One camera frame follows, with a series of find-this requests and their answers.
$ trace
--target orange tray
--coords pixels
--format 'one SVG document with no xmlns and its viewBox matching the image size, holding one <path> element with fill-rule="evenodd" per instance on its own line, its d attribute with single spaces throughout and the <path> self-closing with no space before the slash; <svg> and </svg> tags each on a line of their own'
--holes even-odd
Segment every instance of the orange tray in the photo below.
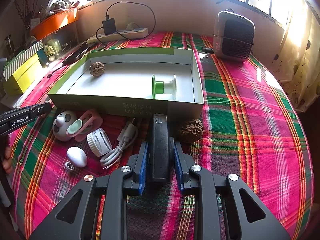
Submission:
<svg viewBox="0 0 320 240">
<path fill-rule="evenodd" d="M 77 8 L 71 8 L 67 11 L 56 13 L 43 22 L 38 24 L 30 31 L 30 35 L 36 39 L 42 40 L 44 37 L 55 32 L 56 30 L 78 20 Z"/>
</svg>

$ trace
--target walnut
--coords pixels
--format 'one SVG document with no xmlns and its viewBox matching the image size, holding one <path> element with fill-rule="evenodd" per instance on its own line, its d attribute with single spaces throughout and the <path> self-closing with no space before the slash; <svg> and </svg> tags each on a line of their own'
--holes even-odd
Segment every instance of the walnut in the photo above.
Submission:
<svg viewBox="0 0 320 240">
<path fill-rule="evenodd" d="M 94 77 L 101 76 L 104 73 L 104 64 L 101 62 L 92 63 L 89 71 L 90 74 Z"/>
<path fill-rule="evenodd" d="M 178 136 L 181 142 L 193 143 L 199 140 L 203 134 L 203 125 L 200 120 L 192 119 L 183 122 L 178 129 Z"/>
</svg>

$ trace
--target portable heater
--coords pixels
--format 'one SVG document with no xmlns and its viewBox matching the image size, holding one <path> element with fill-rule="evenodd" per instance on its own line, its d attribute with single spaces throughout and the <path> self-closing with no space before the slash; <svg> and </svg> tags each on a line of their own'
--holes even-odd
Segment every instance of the portable heater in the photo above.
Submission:
<svg viewBox="0 0 320 240">
<path fill-rule="evenodd" d="M 253 45 L 254 24 L 230 10 L 219 12 L 216 17 L 213 52 L 221 58 L 246 61 Z"/>
</svg>

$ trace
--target yellow box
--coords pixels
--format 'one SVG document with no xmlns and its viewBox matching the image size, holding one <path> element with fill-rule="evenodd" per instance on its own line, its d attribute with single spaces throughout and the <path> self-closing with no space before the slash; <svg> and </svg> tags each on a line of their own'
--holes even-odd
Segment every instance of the yellow box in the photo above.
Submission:
<svg viewBox="0 0 320 240">
<path fill-rule="evenodd" d="M 3 84 L 5 92 L 9 96 L 23 94 L 36 79 L 37 72 L 42 70 L 38 54 L 34 54 L 23 63 L 12 76 Z"/>
</svg>

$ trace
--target blue gripper pad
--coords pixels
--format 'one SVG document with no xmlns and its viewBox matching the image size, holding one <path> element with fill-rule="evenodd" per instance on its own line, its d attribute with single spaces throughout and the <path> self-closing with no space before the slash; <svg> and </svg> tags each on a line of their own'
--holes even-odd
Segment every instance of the blue gripper pad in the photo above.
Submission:
<svg viewBox="0 0 320 240">
<path fill-rule="evenodd" d="M 142 165 L 139 172 L 139 195 L 142 195 L 144 187 L 146 185 L 147 178 L 147 156 L 148 156 L 148 143 L 146 143 L 146 147 L 143 153 Z"/>
<path fill-rule="evenodd" d="M 182 193 L 184 191 L 183 174 L 182 174 L 181 163 L 178 157 L 178 150 L 175 145 L 174 145 L 174 170 L 176 172 L 178 189 Z"/>
</svg>

